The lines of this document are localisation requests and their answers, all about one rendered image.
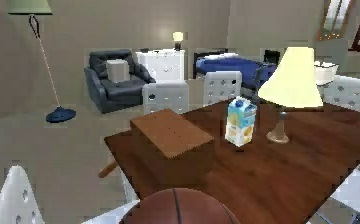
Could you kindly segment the grey cube box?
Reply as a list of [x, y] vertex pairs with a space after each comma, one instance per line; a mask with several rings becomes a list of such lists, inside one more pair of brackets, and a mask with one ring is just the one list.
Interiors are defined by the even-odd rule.
[[108, 78], [114, 82], [123, 82], [130, 79], [128, 62], [122, 59], [108, 60], [106, 63]]

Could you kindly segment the blue white juice carton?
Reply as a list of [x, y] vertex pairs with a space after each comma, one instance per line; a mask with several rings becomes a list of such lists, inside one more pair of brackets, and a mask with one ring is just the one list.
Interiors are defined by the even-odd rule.
[[252, 140], [257, 106], [237, 96], [228, 105], [225, 139], [237, 147]]

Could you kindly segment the wooden framed window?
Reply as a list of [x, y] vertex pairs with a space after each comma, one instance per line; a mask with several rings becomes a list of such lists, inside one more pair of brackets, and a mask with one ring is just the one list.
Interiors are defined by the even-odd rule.
[[355, 0], [324, 0], [317, 41], [340, 39], [346, 30]]

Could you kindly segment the brown wooden table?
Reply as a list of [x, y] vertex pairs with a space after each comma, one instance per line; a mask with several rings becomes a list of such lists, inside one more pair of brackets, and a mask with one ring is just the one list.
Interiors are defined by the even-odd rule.
[[272, 143], [276, 109], [257, 109], [253, 138], [237, 147], [225, 137], [227, 102], [181, 116], [215, 139], [212, 169], [199, 185], [160, 184], [133, 149], [131, 128], [105, 139], [140, 198], [173, 187], [200, 190], [223, 202], [241, 224], [306, 224], [360, 163], [360, 112], [325, 104], [290, 109], [289, 142]]

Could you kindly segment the brown basketball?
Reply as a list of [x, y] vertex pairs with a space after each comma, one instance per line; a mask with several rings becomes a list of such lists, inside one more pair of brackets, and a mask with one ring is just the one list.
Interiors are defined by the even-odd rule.
[[188, 188], [156, 192], [134, 205], [118, 224], [241, 224], [212, 196]]

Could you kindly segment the white bowl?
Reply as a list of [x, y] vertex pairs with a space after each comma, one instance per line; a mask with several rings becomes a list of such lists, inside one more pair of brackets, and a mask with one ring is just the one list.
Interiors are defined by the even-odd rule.
[[314, 62], [315, 80], [318, 86], [332, 82], [335, 78], [339, 65], [329, 62]]

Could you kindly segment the cream shade table lamp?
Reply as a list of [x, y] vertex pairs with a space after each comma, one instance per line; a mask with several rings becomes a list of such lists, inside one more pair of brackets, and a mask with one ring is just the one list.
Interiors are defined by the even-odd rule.
[[323, 106], [316, 86], [314, 71], [314, 49], [310, 47], [288, 47], [272, 76], [259, 88], [258, 96], [281, 107], [276, 127], [266, 137], [285, 144], [285, 108], [318, 108]]

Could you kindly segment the blue bed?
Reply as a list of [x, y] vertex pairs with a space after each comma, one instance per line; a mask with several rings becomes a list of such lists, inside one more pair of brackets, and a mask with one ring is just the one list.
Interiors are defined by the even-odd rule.
[[242, 74], [241, 86], [247, 89], [257, 89], [275, 72], [276, 64], [258, 62], [230, 53], [227, 49], [194, 54], [193, 75], [204, 76], [207, 72], [239, 71]]

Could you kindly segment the small black table lamp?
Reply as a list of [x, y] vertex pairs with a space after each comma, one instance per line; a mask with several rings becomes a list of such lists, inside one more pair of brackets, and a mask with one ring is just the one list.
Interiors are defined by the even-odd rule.
[[180, 51], [181, 50], [181, 43], [184, 39], [184, 35], [182, 32], [174, 32], [173, 33], [173, 41], [175, 43], [175, 50]]

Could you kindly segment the white chest of drawers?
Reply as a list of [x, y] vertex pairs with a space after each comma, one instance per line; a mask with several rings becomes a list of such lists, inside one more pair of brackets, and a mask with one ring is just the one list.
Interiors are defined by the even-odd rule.
[[137, 59], [156, 81], [184, 81], [185, 51], [175, 49], [137, 52]]

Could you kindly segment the white perforated chair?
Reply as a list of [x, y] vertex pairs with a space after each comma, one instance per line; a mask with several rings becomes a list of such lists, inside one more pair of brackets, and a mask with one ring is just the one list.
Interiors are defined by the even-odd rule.
[[204, 77], [203, 105], [208, 106], [240, 95], [240, 71], [207, 72]]
[[0, 224], [46, 224], [24, 168], [12, 166], [0, 191]]
[[336, 75], [329, 84], [321, 87], [323, 101], [360, 112], [360, 79]]
[[189, 111], [189, 85], [185, 81], [149, 83], [143, 86], [145, 114], [171, 109], [177, 114]]

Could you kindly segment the brown cardboard box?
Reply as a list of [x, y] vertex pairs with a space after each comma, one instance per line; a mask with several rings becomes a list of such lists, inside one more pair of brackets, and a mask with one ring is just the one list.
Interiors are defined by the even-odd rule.
[[212, 169], [215, 139], [170, 109], [130, 121], [133, 149], [162, 185], [201, 184]]

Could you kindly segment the green shade floor lamp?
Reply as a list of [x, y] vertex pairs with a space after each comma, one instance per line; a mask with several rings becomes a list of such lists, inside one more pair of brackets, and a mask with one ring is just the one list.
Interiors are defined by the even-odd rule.
[[48, 3], [48, 0], [6, 0], [7, 12], [9, 15], [27, 15], [28, 24], [33, 31], [35, 38], [38, 40], [40, 51], [43, 56], [43, 61], [48, 73], [51, 89], [56, 101], [56, 108], [45, 116], [48, 123], [62, 123], [76, 117], [76, 111], [69, 108], [64, 108], [60, 104], [59, 96], [56, 91], [53, 76], [50, 70], [48, 59], [46, 57], [45, 49], [43, 46], [40, 23], [37, 15], [52, 15], [53, 12]]

